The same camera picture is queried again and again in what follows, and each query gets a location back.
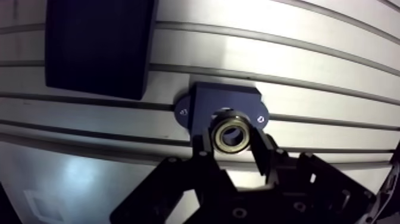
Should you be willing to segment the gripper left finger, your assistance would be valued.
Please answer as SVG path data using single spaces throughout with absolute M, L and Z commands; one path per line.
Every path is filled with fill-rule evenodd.
M 111 223 L 165 223 L 185 191 L 199 208 L 186 223 L 229 223 L 237 189 L 214 158 L 209 130 L 192 138 L 192 157 L 165 158 L 110 214 Z

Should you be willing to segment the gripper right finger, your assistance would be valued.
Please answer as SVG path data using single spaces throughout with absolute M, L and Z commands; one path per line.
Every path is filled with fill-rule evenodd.
M 375 195 L 313 153 L 293 158 L 257 128 L 250 131 L 257 168 L 272 184 L 256 203 L 270 223 L 357 223 Z

